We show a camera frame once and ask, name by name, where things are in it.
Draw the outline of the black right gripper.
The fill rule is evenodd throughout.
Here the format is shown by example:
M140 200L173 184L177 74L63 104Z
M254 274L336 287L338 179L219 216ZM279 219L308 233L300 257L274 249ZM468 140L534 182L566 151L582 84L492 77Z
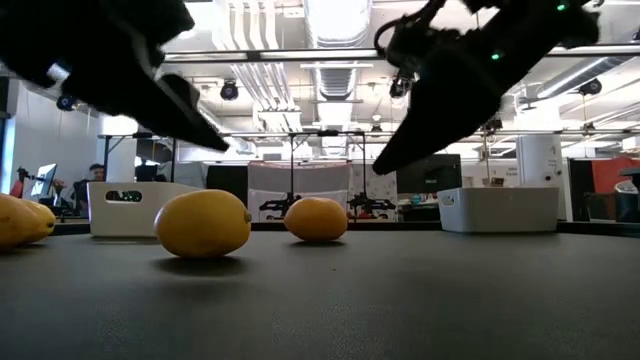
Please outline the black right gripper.
M428 30L419 80L405 118L373 164L388 174L472 135L500 107L500 98L550 51L541 24L486 25L460 32ZM466 95L473 101L460 104Z

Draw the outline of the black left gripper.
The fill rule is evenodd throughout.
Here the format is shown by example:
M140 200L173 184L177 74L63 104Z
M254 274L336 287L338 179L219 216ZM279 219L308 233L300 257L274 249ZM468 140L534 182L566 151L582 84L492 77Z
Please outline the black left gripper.
M58 65L63 90L103 112L125 115L156 135L215 151L229 144L199 112L200 92L178 74L153 71L161 47L195 22L177 0L2 0L1 63L50 88Z

